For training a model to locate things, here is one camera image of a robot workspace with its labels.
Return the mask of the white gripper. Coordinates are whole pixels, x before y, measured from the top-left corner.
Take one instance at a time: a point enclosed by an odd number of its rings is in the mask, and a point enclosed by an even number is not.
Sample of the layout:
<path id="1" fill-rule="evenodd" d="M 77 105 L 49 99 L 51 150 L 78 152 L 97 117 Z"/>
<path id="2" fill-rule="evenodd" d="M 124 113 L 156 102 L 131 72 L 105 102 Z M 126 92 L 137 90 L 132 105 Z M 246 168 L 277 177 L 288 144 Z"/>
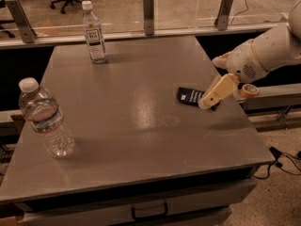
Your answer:
<path id="1" fill-rule="evenodd" d="M 230 96 L 238 89 L 240 81 L 252 83 L 268 74 L 268 71 L 258 61 L 254 40 L 247 40 L 232 51 L 222 56 L 216 56 L 212 63 L 215 67 L 227 70 L 229 73 L 223 76 L 218 75 L 198 100 L 198 106 L 204 110 Z"/>

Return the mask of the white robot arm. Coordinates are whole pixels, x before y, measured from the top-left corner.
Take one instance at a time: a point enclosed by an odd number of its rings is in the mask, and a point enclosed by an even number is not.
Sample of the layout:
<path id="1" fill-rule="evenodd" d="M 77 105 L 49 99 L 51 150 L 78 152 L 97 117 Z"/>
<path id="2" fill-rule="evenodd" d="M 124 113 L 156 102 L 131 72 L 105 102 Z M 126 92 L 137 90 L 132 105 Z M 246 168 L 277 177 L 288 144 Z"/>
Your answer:
<path id="1" fill-rule="evenodd" d="M 230 96 L 240 83 L 251 84 L 271 71 L 300 62 L 301 0 L 295 0 L 286 24 L 279 24 L 212 60 L 227 73 L 214 79 L 198 100 L 198 106 L 209 109 Z"/>

